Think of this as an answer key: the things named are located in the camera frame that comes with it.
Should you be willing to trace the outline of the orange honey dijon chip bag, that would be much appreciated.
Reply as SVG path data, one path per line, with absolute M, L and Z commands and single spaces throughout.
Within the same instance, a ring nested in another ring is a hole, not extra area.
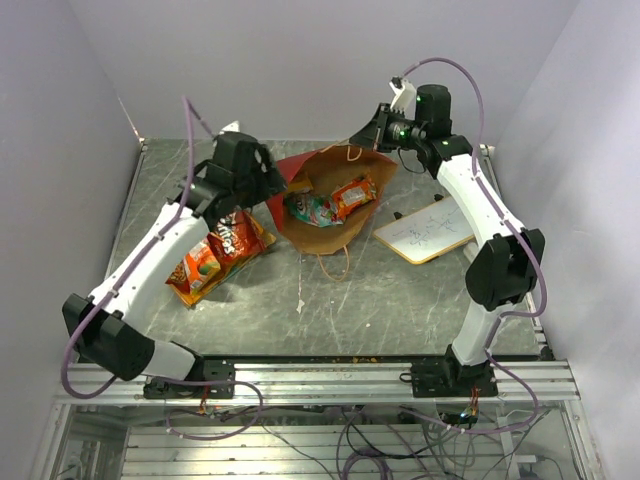
M 232 278 L 234 275 L 239 273 L 252 260 L 254 260 L 256 257 L 265 253 L 268 250 L 268 248 L 275 243 L 276 241 L 275 236 L 272 233 L 268 232 L 253 216 L 252 218 L 256 227 L 259 229 L 259 232 L 262 234 L 262 237 L 266 243 L 266 249 L 260 254 L 253 255 L 249 258 L 239 261 L 234 266 L 227 267 L 227 268 L 224 268 L 221 266 L 221 272 L 217 274 L 209 283 L 207 283 L 199 292 L 195 294 L 183 294 L 179 292 L 176 287 L 168 285 L 178 295 L 178 297 L 187 307 L 195 306 L 202 299 L 204 299 L 208 294 L 210 294 L 213 290 L 215 290 L 220 285 L 224 284 L 226 281 Z

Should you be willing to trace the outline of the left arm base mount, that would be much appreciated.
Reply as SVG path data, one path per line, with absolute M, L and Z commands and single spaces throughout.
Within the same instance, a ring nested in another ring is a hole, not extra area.
M 196 398 L 231 399 L 236 370 L 227 360 L 197 359 L 184 380 L 150 377 L 143 387 L 147 400 L 186 400 Z

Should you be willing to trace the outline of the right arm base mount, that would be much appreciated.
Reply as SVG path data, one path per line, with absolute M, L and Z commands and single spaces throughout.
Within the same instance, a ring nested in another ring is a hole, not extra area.
M 495 397 L 498 387 L 488 361 L 474 366 L 461 365 L 454 357 L 431 356 L 413 362 L 399 380 L 409 384 L 414 398 Z

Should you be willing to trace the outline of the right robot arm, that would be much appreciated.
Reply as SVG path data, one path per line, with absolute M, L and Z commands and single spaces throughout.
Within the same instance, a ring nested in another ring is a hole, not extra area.
M 487 353 L 514 306 L 540 284 L 545 238 L 513 217 L 478 166 L 470 142 L 452 131 L 451 95 L 436 84 L 390 82 L 394 97 L 350 141 L 381 153 L 413 150 L 444 187 L 474 234 L 478 252 L 465 274 L 471 303 L 462 328 L 438 361 L 432 381 L 459 396 L 490 377 Z

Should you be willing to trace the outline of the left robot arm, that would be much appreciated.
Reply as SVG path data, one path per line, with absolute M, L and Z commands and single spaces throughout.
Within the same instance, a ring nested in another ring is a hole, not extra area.
M 67 298 L 62 313 L 71 350 L 121 380 L 166 377 L 178 395 L 196 395 L 204 383 L 198 354 L 144 335 L 148 304 L 179 262 L 222 221 L 285 189 L 264 144 L 240 132 L 218 135 L 212 157 L 179 184 L 122 264 L 87 296 Z

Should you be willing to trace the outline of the red doritos bag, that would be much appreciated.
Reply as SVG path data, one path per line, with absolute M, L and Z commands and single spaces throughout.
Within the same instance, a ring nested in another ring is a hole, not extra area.
M 266 249 L 252 216 L 244 210 L 237 210 L 221 219 L 207 235 L 207 240 L 217 261 L 224 268 Z

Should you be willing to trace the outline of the red paper bag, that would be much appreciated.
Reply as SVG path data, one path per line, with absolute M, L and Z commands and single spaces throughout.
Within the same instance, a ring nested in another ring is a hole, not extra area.
M 377 208 L 397 164 L 342 141 L 276 162 L 287 183 L 267 201 L 279 233 L 316 258 L 348 254 L 349 243 Z

